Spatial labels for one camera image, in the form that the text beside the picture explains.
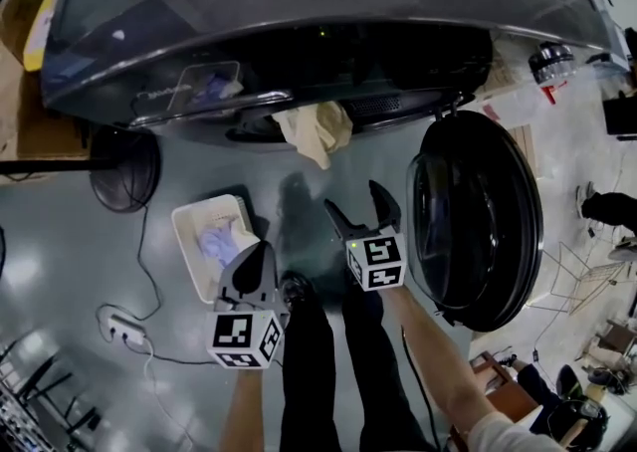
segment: beige cloth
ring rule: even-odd
[[[330,166],[328,155],[348,145],[351,138],[351,120],[336,102],[290,109],[272,117],[286,141],[323,170]]]

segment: sneaker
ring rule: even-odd
[[[518,359],[516,354],[512,354],[511,356],[507,356],[506,358],[501,359],[498,363],[505,367],[513,367],[514,361]]]
[[[579,185],[575,189],[575,205],[577,208],[577,216],[579,218],[584,218],[584,215],[581,212],[581,207],[584,205],[586,199],[590,199],[596,193],[597,190],[595,189],[595,185],[592,181],[588,181],[585,185]]]
[[[300,273],[291,271],[285,272],[281,276],[279,292],[289,311],[298,302],[305,302],[315,295],[312,283]]]

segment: person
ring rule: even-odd
[[[578,186],[577,214],[611,226],[623,225],[637,236],[637,199],[624,193],[599,193],[592,181]]]
[[[338,452],[333,423],[333,336],[313,290],[303,276],[287,273],[281,291],[291,316],[286,328],[282,452]],[[383,290],[398,318],[429,393],[473,452],[557,452],[547,436],[531,434],[499,413],[479,387],[469,363],[404,286]],[[405,396],[396,357],[384,331],[379,293],[357,285],[342,306],[345,335],[363,405],[361,452],[433,451]],[[264,450],[262,372],[239,371],[223,430],[221,452]]]
[[[515,354],[500,360],[500,365],[514,369],[518,373],[518,384],[542,406],[531,433],[549,436],[570,450],[597,448],[606,430],[606,412],[598,407],[596,416],[591,417],[582,416],[579,410],[582,403],[591,398],[601,400],[603,395],[596,390],[598,387],[589,385],[584,393],[572,368],[565,365],[557,380],[557,394],[548,388],[533,365],[521,361]]]

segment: white cable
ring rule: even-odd
[[[150,381],[150,383],[152,384],[152,393],[154,393],[155,398],[157,399],[157,404],[159,404],[159,408],[161,409],[161,411],[163,411],[163,414],[166,415],[168,420],[170,420],[172,423],[174,423],[177,427],[179,427],[184,432],[184,435],[186,436],[186,439],[188,440],[188,443],[189,443],[188,448],[186,449],[186,452],[190,452],[190,450],[192,450],[192,447],[194,446],[194,443],[192,441],[192,438],[190,437],[190,434],[188,434],[188,430],[179,422],[177,422],[177,420],[175,420],[175,418],[170,413],[168,413],[166,408],[163,407],[163,404],[161,403],[161,399],[159,398],[159,395],[157,394],[157,380],[155,378],[154,372],[150,368],[150,363],[152,362],[152,359],[155,357],[155,350],[149,338],[144,338],[144,340],[148,342],[148,350],[150,352],[150,356],[148,357],[148,360],[146,361],[146,363],[143,365],[143,376],[146,378],[147,381]]]

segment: white tile floor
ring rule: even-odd
[[[577,217],[575,188],[588,180],[601,192],[617,191],[637,196],[637,143],[619,142],[606,134],[601,94],[590,69],[581,70],[568,85],[556,93],[556,105],[549,104],[536,86],[527,86],[490,100],[505,127],[531,124],[537,163],[537,186],[544,215],[544,250],[559,258],[559,243],[563,242],[590,267],[607,265],[612,249],[613,228],[603,227],[590,238],[589,224]],[[617,241],[626,230],[614,232]],[[586,271],[572,253],[562,247],[562,264],[575,275]],[[559,309],[565,299],[549,292],[556,279],[554,292],[570,295],[574,279],[565,270],[557,272],[557,264],[544,255],[532,294],[534,305]],[[619,280],[626,280],[622,271]],[[619,314],[624,316],[635,295],[635,284],[609,287],[589,305],[573,315],[559,314],[525,307],[507,326],[478,339],[471,347],[471,356],[481,351],[499,351],[510,346],[520,359],[532,360],[532,351],[539,352],[541,367],[553,382],[559,369],[572,362],[591,337],[597,324]],[[535,344],[542,330],[554,323]]]

